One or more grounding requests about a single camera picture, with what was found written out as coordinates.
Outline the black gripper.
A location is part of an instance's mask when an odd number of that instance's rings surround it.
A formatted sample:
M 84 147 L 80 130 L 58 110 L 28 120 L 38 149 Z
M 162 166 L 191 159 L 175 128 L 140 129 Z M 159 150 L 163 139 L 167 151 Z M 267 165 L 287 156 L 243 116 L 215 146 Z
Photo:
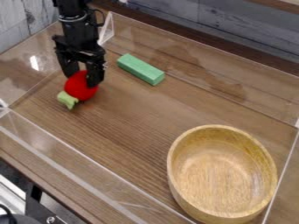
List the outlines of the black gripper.
M 99 45 L 99 27 L 95 16 L 59 17 L 63 34 L 54 35 L 55 52 L 64 76 L 70 78 L 79 70 L 79 62 L 87 63 L 87 84 L 94 88 L 106 76 L 106 50 Z

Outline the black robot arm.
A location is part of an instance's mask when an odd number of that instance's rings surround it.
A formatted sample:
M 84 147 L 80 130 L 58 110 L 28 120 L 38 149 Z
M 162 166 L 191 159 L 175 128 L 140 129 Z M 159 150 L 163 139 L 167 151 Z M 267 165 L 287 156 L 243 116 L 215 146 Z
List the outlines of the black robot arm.
M 63 34 L 54 35 L 55 52 L 67 78 L 86 65 L 87 86 L 94 88 L 106 76 L 106 49 L 99 44 L 99 28 L 106 23 L 102 10 L 92 9 L 92 0 L 52 0 L 59 10 Z

